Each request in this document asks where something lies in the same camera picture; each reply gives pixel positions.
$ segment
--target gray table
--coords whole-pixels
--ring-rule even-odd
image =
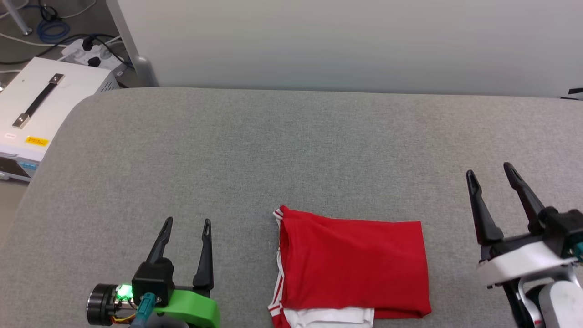
[[[526,232],[510,161],[546,205],[583,208],[583,103],[370,93],[126,89],[63,123],[0,251],[0,326],[82,327],[99,282],[131,279],[167,216],[174,281],[213,222],[223,327],[270,327],[280,204],[330,217],[421,220],[433,313],[376,327],[513,327],[482,288],[473,169],[507,235]]]

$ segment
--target red fabric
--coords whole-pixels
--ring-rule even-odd
[[[375,308],[376,319],[431,312],[420,222],[330,219],[280,209],[284,308]]]

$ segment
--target motor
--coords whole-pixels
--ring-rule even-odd
[[[172,222],[172,217],[166,219],[131,284],[95,286],[87,300],[89,324],[130,324],[131,328],[219,327],[219,308],[210,299],[214,287],[210,220],[205,220],[201,259],[192,280],[193,287],[175,286],[174,266],[163,257]]]
[[[504,163],[510,186],[526,216],[524,235],[504,238],[482,199],[473,171],[466,173],[476,238],[481,247],[477,274],[488,289],[502,286],[520,328],[583,327],[583,289],[574,267],[583,262],[583,214],[544,207],[516,169]],[[551,278],[525,291],[525,283]]]

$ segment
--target white power plug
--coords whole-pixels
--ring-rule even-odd
[[[114,76],[121,76],[126,69],[119,59],[113,56],[102,44],[94,44],[91,50],[83,49],[83,40],[78,39],[64,48],[61,53],[65,56],[64,60],[73,64],[89,65],[89,60],[99,58],[99,68],[109,69]]]

